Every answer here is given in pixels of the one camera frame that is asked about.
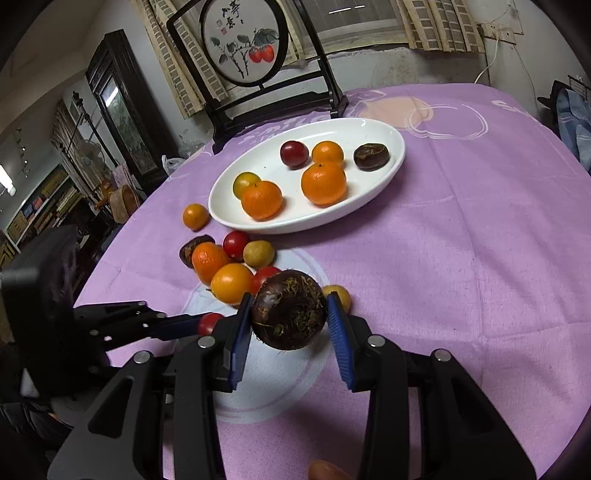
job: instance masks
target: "orange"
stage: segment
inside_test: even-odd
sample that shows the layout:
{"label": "orange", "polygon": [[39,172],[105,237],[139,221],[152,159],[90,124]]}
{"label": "orange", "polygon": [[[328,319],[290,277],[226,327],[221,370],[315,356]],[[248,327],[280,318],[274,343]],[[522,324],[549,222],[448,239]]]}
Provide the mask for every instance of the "orange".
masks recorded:
{"label": "orange", "polygon": [[271,181],[258,181],[244,190],[242,208],[255,220],[267,220],[276,215],[283,205],[283,195]]}
{"label": "orange", "polygon": [[241,302],[242,296],[250,292],[254,275],[240,263],[230,263],[220,268],[212,280],[212,293],[219,301],[230,305]]}
{"label": "orange", "polygon": [[201,230],[209,221],[209,212],[203,205],[192,203],[183,212],[183,223],[193,232]]}
{"label": "orange", "polygon": [[240,200],[244,190],[258,181],[261,181],[259,175],[250,171],[243,171],[238,177],[234,179],[234,184],[232,185],[234,196]]}
{"label": "orange", "polygon": [[338,143],[331,142],[330,140],[320,142],[312,149],[312,160],[314,163],[334,162],[342,165],[344,159],[345,154],[343,153],[343,149]]}
{"label": "orange", "polygon": [[314,163],[301,176],[301,191],[315,205],[332,205],[346,194],[347,177],[337,163]]}
{"label": "orange", "polygon": [[204,242],[193,250],[191,263],[193,263],[199,280],[209,286],[217,271],[230,263],[230,258],[222,247],[211,242]]}

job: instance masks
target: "white oval plate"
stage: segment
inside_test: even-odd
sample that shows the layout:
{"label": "white oval plate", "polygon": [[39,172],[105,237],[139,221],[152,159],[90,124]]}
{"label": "white oval plate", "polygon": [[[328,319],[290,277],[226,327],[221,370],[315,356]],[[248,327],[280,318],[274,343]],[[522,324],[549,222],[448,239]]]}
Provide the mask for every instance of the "white oval plate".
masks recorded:
{"label": "white oval plate", "polygon": [[[345,200],[320,208],[304,197],[300,180],[311,160],[298,170],[285,166],[279,152],[288,140],[302,142],[310,153],[323,140],[332,140],[343,148],[348,187]],[[353,152],[366,143],[381,143],[388,147],[390,160],[384,167],[362,171],[355,166]],[[226,168],[209,194],[209,212],[222,225],[243,232],[290,233],[308,230],[344,217],[373,200],[394,178],[404,155],[405,144],[400,132],[377,120],[335,118],[302,125],[265,140]],[[284,206],[276,217],[257,222],[244,212],[240,200],[232,193],[232,185],[234,179],[245,171],[256,173],[262,180],[272,181],[281,189]]]}

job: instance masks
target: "cherry tomato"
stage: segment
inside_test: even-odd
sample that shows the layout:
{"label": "cherry tomato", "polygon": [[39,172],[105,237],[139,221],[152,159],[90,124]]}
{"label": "cherry tomato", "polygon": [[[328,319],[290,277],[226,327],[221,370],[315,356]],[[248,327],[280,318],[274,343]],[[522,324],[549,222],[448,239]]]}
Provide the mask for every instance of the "cherry tomato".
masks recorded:
{"label": "cherry tomato", "polygon": [[290,168],[301,167],[308,161],[310,152],[302,142],[290,140],[281,146],[279,152],[281,161]]}
{"label": "cherry tomato", "polygon": [[268,267],[263,267],[258,272],[256,272],[254,278],[252,279],[251,293],[253,295],[256,295],[256,293],[258,292],[258,289],[261,288],[261,285],[263,285],[265,280],[269,277],[272,277],[276,273],[279,273],[280,271],[281,270],[279,270],[277,267],[273,267],[272,265],[269,265]]}
{"label": "cherry tomato", "polygon": [[275,50],[270,45],[267,45],[265,48],[262,49],[261,58],[266,62],[272,62],[275,58]]}
{"label": "cherry tomato", "polygon": [[242,258],[244,247],[250,241],[251,238],[247,233],[234,230],[233,232],[230,232],[226,235],[226,238],[223,240],[222,248],[226,252],[226,255],[228,255],[232,260],[235,262],[241,262],[244,260]]}
{"label": "cherry tomato", "polygon": [[203,315],[197,326],[197,335],[211,335],[219,319],[223,319],[221,313],[210,312]]}
{"label": "cherry tomato", "polygon": [[251,60],[254,63],[260,63],[262,60],[262,53],[261,53],[261,49],[260,48],[255,48],[252,47],[249,51],[248,51],[248,56],[251,58]]}

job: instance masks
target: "electrical outlet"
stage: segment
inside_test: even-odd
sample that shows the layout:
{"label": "electrical outlet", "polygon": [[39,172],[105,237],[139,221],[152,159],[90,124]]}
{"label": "electrical outlet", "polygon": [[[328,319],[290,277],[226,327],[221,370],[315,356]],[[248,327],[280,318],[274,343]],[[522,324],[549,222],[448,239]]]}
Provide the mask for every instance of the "electrical outlet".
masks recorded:
{"label": "electrical outlet", "polygon": [[483,23],[482,30],[485,38],[492,38],[493,40],[504,41],[517,45],[515,41],[515,32],[507,25],[499,25],[497,23]]}

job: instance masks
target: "dark brown water chestnut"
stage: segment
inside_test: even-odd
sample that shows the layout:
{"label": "dark brown water chestnut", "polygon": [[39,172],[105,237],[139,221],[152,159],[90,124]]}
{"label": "dark brown water chestnut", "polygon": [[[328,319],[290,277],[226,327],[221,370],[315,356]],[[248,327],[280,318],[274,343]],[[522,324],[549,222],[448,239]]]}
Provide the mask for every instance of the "dark brown water chestnut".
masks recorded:
{"label": "dark brown water chestnut", "polygon": [[314,279],[284,270],[262,284],[252,306],[252,330],[278,350],[308,345],[326,321],[326,299]]}
{"label": "dark brown water chestnut", "polygon": [[390,159],[390,152],[381,143],[366,143],[358,147],[353,153],[355,165],[360,170],[377,170],[382,168]]}
{"label": "dark brown water chestnut", "polygon": [[199,244],[202,244],[204,242],[211,242],[214,244],[216,241],[209,235],[199,235],[193,238],[193,240],[189,240],[186,244],[184,244],[181,247],[181,250],[179,250],[178,252],[180,259],[191,270],[193,269],[193,263],[191,262],[191,255],[193,255],[193,250],[195,250]]}

